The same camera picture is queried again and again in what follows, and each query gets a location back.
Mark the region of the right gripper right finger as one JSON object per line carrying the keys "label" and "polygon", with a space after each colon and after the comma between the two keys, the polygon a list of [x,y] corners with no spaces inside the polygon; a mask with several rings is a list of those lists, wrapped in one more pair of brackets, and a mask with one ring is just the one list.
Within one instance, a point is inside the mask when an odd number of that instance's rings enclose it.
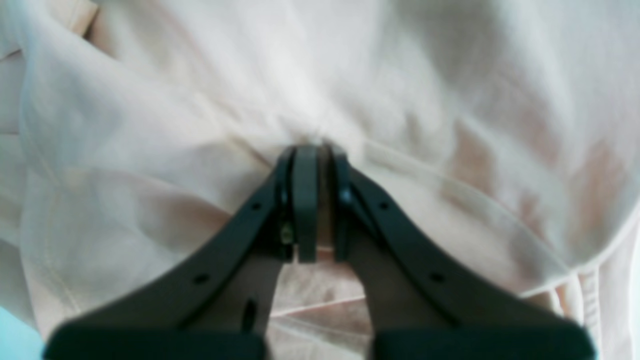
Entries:
{"label": "right gripper right finger", "polygon": [[518,299],[439,248],[377,183],[327,148],[334,257],[354,269],[372,360],[594,360],[576,322]]}

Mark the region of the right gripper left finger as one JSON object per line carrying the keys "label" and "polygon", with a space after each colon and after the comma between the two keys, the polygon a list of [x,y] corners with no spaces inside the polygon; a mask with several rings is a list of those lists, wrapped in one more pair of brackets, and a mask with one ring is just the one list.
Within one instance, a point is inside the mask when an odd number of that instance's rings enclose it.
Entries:
{"label": "right gripper left finger", "polygon": [[262,360],[282,266],[317,260],[319,146],[288,148],[236,215],[160,278],[62,324],[46,360]]}

